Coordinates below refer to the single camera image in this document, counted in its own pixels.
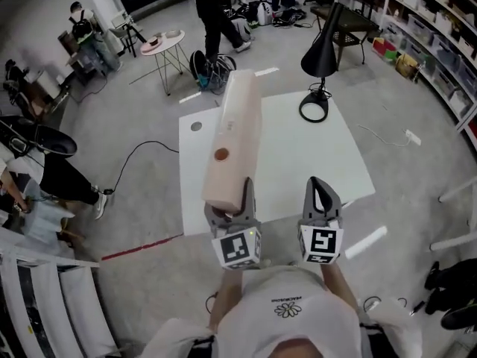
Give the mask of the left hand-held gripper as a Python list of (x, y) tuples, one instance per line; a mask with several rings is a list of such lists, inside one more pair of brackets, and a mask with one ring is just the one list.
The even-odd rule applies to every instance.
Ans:
[(247, 178), (237, 216), (205, 203), (204, 215), (210, 226), (212, 247), (223, 269), (240, 270), (257, 266), (261, 260), (261, 222), (256, 219), (253, 180)]

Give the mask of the yellow box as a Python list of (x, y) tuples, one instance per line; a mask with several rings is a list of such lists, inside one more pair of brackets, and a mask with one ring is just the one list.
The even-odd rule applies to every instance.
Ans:
[(395, 70), (404, 78), (414, 80), (418, 73), (419, 63), (409, 54), (401, 54), (395, 64)]

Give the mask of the pale plastic bag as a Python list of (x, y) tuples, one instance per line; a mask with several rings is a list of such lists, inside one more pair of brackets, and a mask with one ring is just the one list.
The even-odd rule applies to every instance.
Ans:
[(74, 217), (74, 213), (53, 201), (34, 201), (31, 211), (25, 215), (22, 232), (45, 244), (53, 244), (63, 229), (61, 221)]

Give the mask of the black desk lamp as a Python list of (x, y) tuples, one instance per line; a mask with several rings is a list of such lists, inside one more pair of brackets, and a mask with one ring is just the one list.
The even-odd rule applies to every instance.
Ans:
[[(326, 120), (329, 114), (329, 99), (332, 95), (326, 90), (325, 84), (326, 78), (338, 70), (332, 38), (343, 9), (344, 6), (339, 2), (335, 2), (331, 6), (321, 33), (316, 37), (300, 63), (301, 69), (307, 75), (320, 79), (319, 82), (315, 82), (309, 87), (309, 94), (300, 102), (298, 107), (300, 116), (310, 123), (321, 123)], [(309, 118), (303, 112), (303, 108), (310, 104), (319, 106), (323, 111), (323, 115), (319, 119)]]

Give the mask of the person's left forearm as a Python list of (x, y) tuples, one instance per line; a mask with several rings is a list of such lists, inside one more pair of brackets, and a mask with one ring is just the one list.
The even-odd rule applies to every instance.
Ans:
[(225, 270), (209, 317), (209, 329), (217, 332), (224, 316), (241, 300), (243, 271)]

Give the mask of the white metal shelf rack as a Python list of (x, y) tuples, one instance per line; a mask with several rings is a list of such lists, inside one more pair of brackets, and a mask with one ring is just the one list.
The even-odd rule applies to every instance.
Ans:
[(96, 289), (98, 267), (0, 238), (0, 358), (122, 358)]

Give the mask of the red and green box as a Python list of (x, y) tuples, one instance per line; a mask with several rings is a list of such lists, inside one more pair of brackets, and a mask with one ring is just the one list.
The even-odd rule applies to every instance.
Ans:
[(382, 37), (375, 37), (372, 43), (373, 51), (385, 62), (395, 63), (397, 59), (397, 48), (394, 44)]

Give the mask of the grey backpack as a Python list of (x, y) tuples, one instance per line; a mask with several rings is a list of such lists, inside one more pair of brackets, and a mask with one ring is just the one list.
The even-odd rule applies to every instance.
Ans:
[(251, 29), (245, 17), (237, 16), (234, 19), (231, 19), (231, 22), (234, 24), (236, 30), (245, 42), (252, 39)]

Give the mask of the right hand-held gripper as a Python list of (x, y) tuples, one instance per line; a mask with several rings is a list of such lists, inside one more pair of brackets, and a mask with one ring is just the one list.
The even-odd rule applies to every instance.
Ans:
[[(306, 184), (298, 241), (305, 263), (332, 264), (340, 256), (344, 229), (341, 199), (324, 180), (310, 177)], [(322, 214), (325, 219), (315, 218)]]

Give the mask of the pink round side table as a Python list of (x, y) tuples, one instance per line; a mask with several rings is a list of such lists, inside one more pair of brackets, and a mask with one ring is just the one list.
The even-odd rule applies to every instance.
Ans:
[(169, 87), (168, 69), (174, 69), (178, 76), (182, 76), (185, 72), (190, 71), (186, 65), (186, 54), (181, 46), (185, 36), (186, 33), (183, 30), (166, 31), (151, 37), (146, 43), (143, 43), (140, 48), (141, 55), (146, 58), (153, 58), (156, 67), (138, 77), (134, 82), (146, 78), (153, 73), (158, 73), (164, 93), (170, 96), (171, 89)]

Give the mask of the black chair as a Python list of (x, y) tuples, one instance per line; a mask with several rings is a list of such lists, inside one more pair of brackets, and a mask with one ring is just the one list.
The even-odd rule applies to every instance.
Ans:
[(137, 57), (136, 43), (144, 44), (147, 42), (142, 36), (142, 29), (139, 29), (131, 16), (127, 16), (125, 21), (117, 28), (110, 28), (109, 32), (117, 37), (134, 57)]

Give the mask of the white table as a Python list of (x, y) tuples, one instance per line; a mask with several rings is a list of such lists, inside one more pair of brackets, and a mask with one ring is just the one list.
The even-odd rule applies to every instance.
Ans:
[[(298, 113), (304, 92), (262, 99), (262, 136), (254, 178), (256, 217), (271, 222), (303, 210), (306, 182), (327, 182), (344, 203), (375, 193), (353, 135), (334, 101), (324, 122), (306, 122)], [(179, 120), (180, 192), (183, 233), (209, 232), (201, 198), (203, 180), (220, 108)]]

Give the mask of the dark green table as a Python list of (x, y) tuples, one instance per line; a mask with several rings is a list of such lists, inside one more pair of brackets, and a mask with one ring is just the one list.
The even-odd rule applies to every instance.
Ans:
[(337, 68), (339, 68), (341, 62), (343, 50), (346, 47), (355, 45), (361, 47), (361, 63), (364, 64), (364, 41), (369, 38), (370, 35), (376, 35), (378, 33), (379, 26), (376, 23), (345, 7), (341, 12), (332, 37), (332, 41), (338, 47), (338, 53), (336, 55)]

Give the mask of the person's chin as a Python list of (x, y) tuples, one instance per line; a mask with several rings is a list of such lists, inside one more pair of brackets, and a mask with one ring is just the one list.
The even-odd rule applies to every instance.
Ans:
[(361, 358), (361, 348), (354, 339), (281, 336), (257, 348), (253, 358)]

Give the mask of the person's white flower-print shirt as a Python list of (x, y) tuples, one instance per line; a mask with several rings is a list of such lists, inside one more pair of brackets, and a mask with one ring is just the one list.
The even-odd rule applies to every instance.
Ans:
[(298, 266), (243, 271), (239, 303), (217, 332), (185, 319), (167, 320), (140, 358), (253, 358), (257, 348), (281, 336), (337, 337), (357, 341), (361, 358), (422, 358), (423, 340), (403, 320), (402, 308), (380, 304), (374, 314), (355, 311), (331, 293), (322, 272)]

